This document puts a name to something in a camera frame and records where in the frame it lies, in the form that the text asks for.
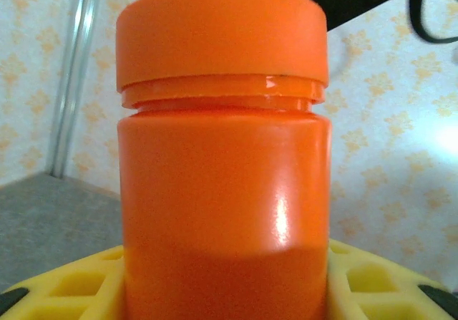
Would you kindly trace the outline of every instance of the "floral wallpaper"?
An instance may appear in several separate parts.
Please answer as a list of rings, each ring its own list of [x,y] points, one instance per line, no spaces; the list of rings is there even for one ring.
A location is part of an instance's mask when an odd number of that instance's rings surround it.
[[[115,20],[134,0],[102,0],[68,175],[119,192]],[[427,0],[427,26],[458,32],[458,3]],[[329,33],[331,236],[458,285],[457,46],[412,34],[406,0]]]
[[[0,0],[0,8],[1,187],[45,169],[70,0]]]

